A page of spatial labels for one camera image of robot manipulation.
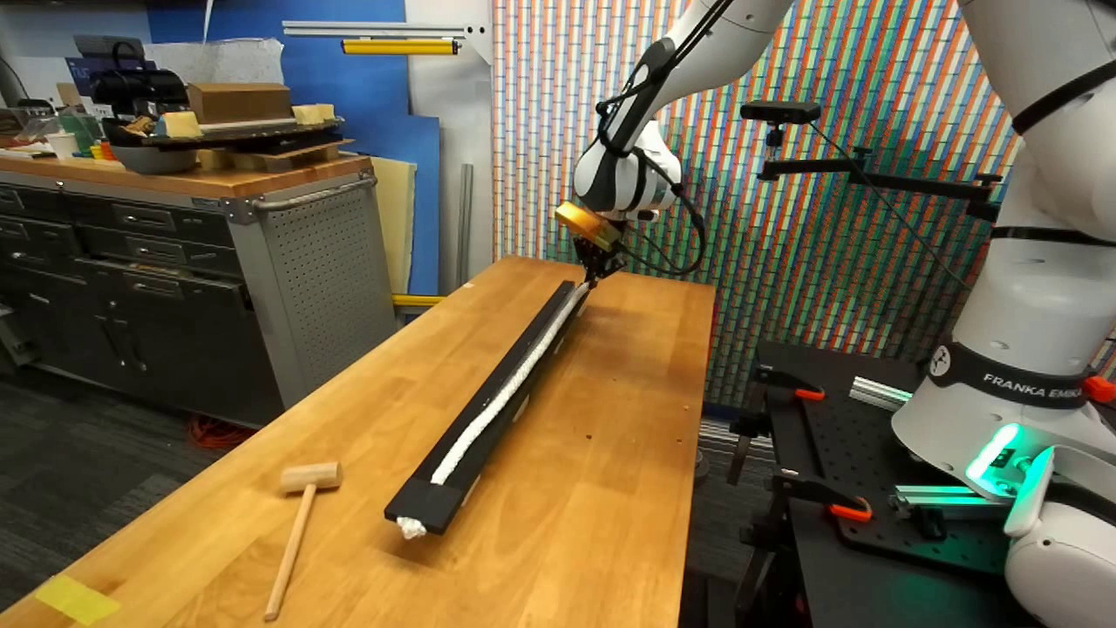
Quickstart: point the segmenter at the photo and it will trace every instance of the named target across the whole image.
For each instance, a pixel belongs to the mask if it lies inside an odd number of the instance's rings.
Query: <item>wooden tabletop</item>
[[[674,628],[687,560],[710,291],[615,276],[488,460],[445,539],[379,513],[525,321],[578,269],[507,260],[220,464],[0,615],[0,626],[262,626],[298,500],[291,464],[342,460],[316,497],[280,626]]]
[[[217,170],[217,174],[136,174],[117,161],[27,161],[0,154],[0,182],[6,186],[65,186],[65,190],[105,190],[151,192],[181,199],[258,199],[269,192],[329,182],[337,174],[369,170],[367,158],[323,161],[298,170]]]

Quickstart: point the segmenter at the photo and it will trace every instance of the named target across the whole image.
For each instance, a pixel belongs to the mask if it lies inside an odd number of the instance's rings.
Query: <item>robotic arm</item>
[[[625,94],[601,101],[598,141],[559,224],[591,283],[617,269],[625,232],[674,211],[679,165],[653,117],[743,77],[792,0],[694,0],[638,60]],[[1024,141],[987,264],[896,413],[902,446],[987,500],[1016,501],[1008,585],[1051,626],[1116,619],[1116,431],[1080,398],[1116,329],[1116,11],[1114,0],[964,0],[987,77]],[[1097,500],[1029,491],[1051,464]]]

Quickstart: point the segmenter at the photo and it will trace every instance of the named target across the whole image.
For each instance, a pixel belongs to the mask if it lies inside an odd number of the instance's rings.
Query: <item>mallet handle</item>
[[[272,582],[272,592],[269,592],[266,622],[280,619],[280,608],[281,608],[281,597],[285,597],[285,585],[291,585],[291,575],[293,575],[293,563],[300,560],[300,549],[302,549],[302,533],[308,533],[308,521],[310,521],[310,510],[315,510],[315,497],[316,497],[316,484],[310,481],[302,490],[300,513],[298,513],[298,521],[291,528],[291,539],[285,539],[285,549],[281,549],[281,563],[280,563],[280,571],[277,571],[277,582]]]

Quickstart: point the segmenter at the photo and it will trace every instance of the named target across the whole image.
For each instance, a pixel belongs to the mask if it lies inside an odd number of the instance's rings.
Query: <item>wooden mallet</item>
[[[280,563],[280,571],[277,571],[277,582],[272,582],[272,592],[269,592],[266,622],[280,619],[281,592],[285,592],[291,575],[293,575],[293,563],[300,560],[300,545],[302,545],[302,533],[308,533],[315,497],[316,491],[333,491],[337,484],[342,484],[342,464],[337,460],[281,467],[280,491],[281,497],[298,497],[300,491],[302,501],[300,501],[300,513],[298,513],[298,521],[291,528],[291,539],[285,539],[285,549],[281,549],[281,563]]]

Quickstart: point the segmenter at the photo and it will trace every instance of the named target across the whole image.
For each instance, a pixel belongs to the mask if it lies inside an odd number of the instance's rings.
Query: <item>green light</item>
[[[990,443],[975,454],[975,460],[966,467],[971,481],[984,484],[993,491],[993,484],[984,481],[984,470],[990,460],[996,460],[1003,454],[1003,446],[1018,435],[1018,426],[1000,426],[996,435],[990,435]]]

